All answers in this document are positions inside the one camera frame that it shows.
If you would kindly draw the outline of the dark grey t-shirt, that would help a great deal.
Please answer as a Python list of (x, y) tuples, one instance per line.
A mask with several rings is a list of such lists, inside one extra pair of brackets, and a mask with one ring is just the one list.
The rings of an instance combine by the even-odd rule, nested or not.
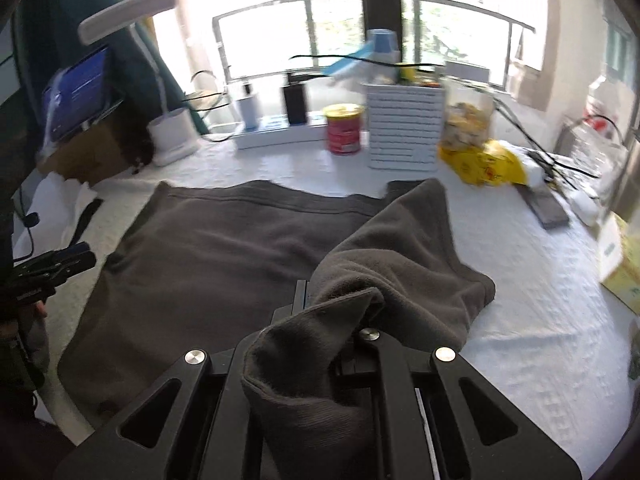
[(435, 179), (381, 198), (162, 183), (106, 258), (58, 377), (100, 426), (187, 351), (256, 334), (242, 393), (265, 430), (262, 474), (352, 479), (373, 439), (332, 378), (349, 339), (367, 327), (460, 349), (495, 293), (460, 261)]

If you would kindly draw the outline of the black microphone foam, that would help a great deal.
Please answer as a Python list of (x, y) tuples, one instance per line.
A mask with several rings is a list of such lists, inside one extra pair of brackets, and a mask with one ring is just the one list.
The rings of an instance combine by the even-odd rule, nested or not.
[(27, 229), (31, 229), (39, 223), (40, 221), (39, 214), (37, 214), (36, 212), (31, 212), (30, 214), (26, 214), (26, 216), (23, 217), (22, 221), (24, 226), (26, 226)]

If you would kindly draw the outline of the white folded garment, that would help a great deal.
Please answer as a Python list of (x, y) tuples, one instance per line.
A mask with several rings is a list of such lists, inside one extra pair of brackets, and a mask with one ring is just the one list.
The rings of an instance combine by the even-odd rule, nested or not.
[(65, 180), (50, 172), (36, 187), (29, 212), (36, 212), (39, 223), (32, 228), (35, 248), (30, 248), (29, 235), (23, 231), (13, 246), (15, 258), (39, 256), (70, 244), (84, 210), (98, 197), (87, 183), (76, 179)]

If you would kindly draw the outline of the brown cardboard box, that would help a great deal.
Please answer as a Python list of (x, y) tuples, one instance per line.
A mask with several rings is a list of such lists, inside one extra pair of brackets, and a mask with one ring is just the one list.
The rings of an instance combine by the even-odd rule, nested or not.
[(122, 104), (87, 130), (63, 142), (38, 164), (40, 174), (95, 185), (128, 169), (149, 165), (154, 153), (145, 120)]

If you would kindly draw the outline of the tablet with dark screen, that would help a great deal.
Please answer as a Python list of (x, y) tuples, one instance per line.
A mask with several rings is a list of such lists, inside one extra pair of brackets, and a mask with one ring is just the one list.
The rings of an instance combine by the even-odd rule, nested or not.
[(113, 61), (112, 50), (99, 47), (51, 78), (42, 92), (44, 150), (70, 139), (122, 104), (124, 95), (112, 79)]

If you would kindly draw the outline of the white desk lamp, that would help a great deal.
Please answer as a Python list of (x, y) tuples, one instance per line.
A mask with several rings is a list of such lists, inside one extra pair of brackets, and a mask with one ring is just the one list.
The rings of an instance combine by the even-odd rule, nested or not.
[(202, 122), (186, 102), (172, 105), (169, 88), (160, 60), (143, 39), (139, 23), (146, 18), (165, 13), (177, 0), (122, 0), (88, 16), (78, 25), (79, 40), (85, 46), (124, 32), (134, 54), (131, 63), (138, 63), (131, 73), (137, 78), (137, 99), (145, 98), (153, 115), (146, 125), (153, 143), (152, 163), (166, 167), (195, 154), (201, 147)]

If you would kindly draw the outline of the green stone figurine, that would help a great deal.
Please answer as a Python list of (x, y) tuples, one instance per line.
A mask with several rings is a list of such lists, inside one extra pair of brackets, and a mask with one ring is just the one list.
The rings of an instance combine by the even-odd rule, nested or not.
[(628, 377), (637, 380), (640, 375), (640, 328), (639, 320), (631, 324), (631, 340), (629, 350)]

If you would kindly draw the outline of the grey notebook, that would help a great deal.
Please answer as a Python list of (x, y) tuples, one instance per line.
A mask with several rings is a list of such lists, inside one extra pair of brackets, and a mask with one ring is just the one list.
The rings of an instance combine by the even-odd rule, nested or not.
[(514, 185), (514, 188), (546, 231), (565, 228), (570, 224), (570, 217), (550, 188), (529, 188), (521, 184)]

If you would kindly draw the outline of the yellow tissue box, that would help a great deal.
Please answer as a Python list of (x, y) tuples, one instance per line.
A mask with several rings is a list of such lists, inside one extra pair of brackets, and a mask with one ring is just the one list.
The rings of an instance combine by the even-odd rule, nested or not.
[(631, 312), (639, 314), (639, 223), (611, 212), (598, 236), (599, 282)]

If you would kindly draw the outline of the yellow snack bag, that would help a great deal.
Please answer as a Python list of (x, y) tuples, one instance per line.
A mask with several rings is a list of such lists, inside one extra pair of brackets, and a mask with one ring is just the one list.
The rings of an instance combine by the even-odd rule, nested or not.
[(500, 186), (528, 183), (518, 156), (497, 140), (465, 148), (440, 146), (438, 156), (466, 184)]

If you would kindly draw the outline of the white charger block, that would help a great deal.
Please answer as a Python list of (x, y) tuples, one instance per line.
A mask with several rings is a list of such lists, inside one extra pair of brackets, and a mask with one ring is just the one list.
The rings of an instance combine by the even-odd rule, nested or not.
[(236, 107), (241, 115), (246, 131), (257, 130), (260, 126), (262, 115), (259, 111), (258, 99), (248, 80), (242, 83), (243, 95), (236, 100)]

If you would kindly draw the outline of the dark teal curtain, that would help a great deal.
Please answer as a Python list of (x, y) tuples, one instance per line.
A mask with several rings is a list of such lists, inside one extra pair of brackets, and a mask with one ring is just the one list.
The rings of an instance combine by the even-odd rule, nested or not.
[(105, 48), (111, 84), (140, 117), (152, 122), (185, 112), (195, 130), (206, 133), (143, 24), (175, 5), (176, 0), (21, 0), (12, 15), (16, 66), (43, 131), (53, 131), (53, 105), (46, 97), (62, 86), (62, 75), (91, 50)]

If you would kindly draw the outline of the white perforated plastic basket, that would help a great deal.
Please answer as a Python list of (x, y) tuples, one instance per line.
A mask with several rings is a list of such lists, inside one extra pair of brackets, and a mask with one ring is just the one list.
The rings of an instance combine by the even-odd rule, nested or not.
[(446, 90), (418, 84), (365, 84), (369, 166), (434, 171)]

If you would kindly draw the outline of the clear jar of snacks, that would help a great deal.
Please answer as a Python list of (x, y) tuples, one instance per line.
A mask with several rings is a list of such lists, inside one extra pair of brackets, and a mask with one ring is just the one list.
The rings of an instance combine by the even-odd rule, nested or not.
[(489, 140), (495, 110), (488, 68), (447, 61), (439, 82), (446, 98), (440, 143), (454, 151), (481, 148)]

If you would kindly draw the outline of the red can yellow lid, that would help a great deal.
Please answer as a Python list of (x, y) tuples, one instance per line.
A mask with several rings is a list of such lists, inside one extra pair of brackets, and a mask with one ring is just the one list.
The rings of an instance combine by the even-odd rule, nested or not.
[(332, 154), (350, 155), (360, 151), (362, 111), (361, 105), (352, 103), (333, 104), (322, 110)]

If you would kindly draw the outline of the white power strip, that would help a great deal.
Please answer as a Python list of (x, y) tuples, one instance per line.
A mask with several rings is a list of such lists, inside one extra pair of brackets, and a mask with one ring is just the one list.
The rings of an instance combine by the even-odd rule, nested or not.
[(232, 140), (238, 150), (320, 142), (326, 140), (326, 118), (321, 114), (310, 114), (306, 124), (291, 126), (285, 115), (265, 116), (255, 130), (246, 130), (241, 122), (232, 134)]

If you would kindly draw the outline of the clear water bottle red label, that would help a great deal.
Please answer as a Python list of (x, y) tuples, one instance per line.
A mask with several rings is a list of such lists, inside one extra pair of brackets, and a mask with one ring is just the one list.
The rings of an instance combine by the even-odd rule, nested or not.
[(616, 83), (605, 74), (589, 85), (582, 119), (570, 128), (570, 166), (567, 177), (575, 186), (602, 184), (622, 172), (628, 151), (617, 127), (620, 99)]

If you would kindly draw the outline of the black charger block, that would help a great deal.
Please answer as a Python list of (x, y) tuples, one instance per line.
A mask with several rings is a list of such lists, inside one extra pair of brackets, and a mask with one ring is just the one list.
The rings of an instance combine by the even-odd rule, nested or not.
[(282, 96), (288, 124), (290, 126), (306, 125), (308, 122), (308, 110), (305, 87), (292, 72), (286, 73)]

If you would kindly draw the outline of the blue face mask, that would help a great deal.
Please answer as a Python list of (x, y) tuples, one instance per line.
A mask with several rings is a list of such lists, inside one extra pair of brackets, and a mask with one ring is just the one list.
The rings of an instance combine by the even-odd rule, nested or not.
[(322, 74), (336, 80), (394, 81), (399, 60), (396, 32), (382, 28), (369, 29), (366, 42), (356, 52), (326, 66)]

